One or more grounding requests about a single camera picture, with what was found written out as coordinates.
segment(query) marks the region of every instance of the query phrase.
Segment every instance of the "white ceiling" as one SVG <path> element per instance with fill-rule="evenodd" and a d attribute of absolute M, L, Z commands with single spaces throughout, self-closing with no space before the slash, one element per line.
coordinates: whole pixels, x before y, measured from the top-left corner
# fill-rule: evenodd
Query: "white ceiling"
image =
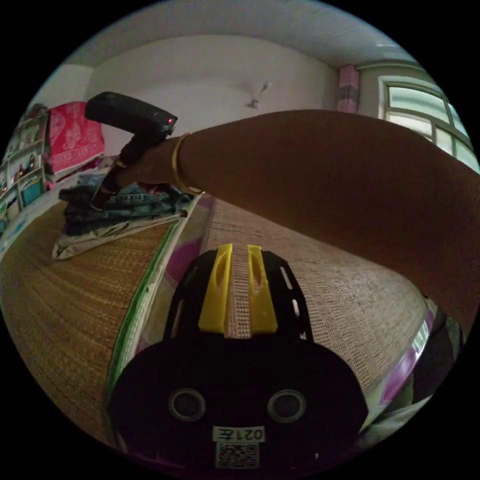
<path fill-rule="evenodd" d="M 376 28 L 319 1 L 170 0 L 104 29 L 67 62 L 96 67 L 150 42 L 206 34 L 268 40 L 336 68 L 385 60 L 415 61 Z"/>

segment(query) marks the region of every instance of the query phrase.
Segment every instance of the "yellow plastic part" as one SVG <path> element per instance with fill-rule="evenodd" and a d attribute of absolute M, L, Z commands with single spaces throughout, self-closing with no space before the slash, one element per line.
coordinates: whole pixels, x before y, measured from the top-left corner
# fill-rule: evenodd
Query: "yellow plastic part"
<path fill-rule="evenodd" d="M 198 328 L 202 332 L 224 334 L 230 314 L 230 272 L 232 244 L 220 245 L 211 269 L 201 308 Z"/>
<path fill-rule="evenodd" d="M 251 334 L 274 334 L 278 328 L 277 316 L 265 272 L 262 247 L 256 245 L 248 246 L 248 302 Z"/>

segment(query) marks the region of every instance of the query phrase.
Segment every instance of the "pink curtain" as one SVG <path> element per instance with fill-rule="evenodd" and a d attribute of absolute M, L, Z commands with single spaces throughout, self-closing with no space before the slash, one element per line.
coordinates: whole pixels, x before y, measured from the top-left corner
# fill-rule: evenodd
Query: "pink curtain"
<path fill-rule="evenodd" d="M 50 164 L 54 174 L 81 167 L 105 151 L 100 123 L 85 118 L 85 102 L 50 109 Z"/>
<path fill-rule="evenodd" d="M 353 65 L 340 69 L 339 95 L 336 109 L 356 114 L 359 106 L 359 71 Z"/>

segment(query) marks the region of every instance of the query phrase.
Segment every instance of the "label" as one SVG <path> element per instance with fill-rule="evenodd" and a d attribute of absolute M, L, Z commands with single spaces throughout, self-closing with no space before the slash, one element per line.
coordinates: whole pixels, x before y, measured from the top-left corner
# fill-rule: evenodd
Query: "label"
<path fill-rule="evenodd" d="M 218 469 L 257 469 L 260 467 L 259 444 L 218 442 L 215 466 Z"/>
<path fill-rule="evenodd" d="M 265 442 L 265 427 L 247 426 L 236 428 L 230 426 L 213 426 L 214 442 L 233 444 L 258 444 Z"/>

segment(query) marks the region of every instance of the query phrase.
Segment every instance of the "jeans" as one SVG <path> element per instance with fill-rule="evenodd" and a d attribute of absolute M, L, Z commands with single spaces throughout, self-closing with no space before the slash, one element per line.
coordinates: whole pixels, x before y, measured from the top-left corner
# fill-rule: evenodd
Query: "jeans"
<path fill-rule="evenodd" d="M 133 184 L 112 195 L 103 210 L 97 211 L 90 207 L 90 200 L 103 179 L 103 174 L 80 175 L 76 186 L 58 192 L 58 197 L 68 202 L 63 213 L 66 235 L 84 235 L 127 220 L 173 215 L 187 207 L 194 197 L 180 190 L 177 198 L 166 193 L 150 195 Z"/>

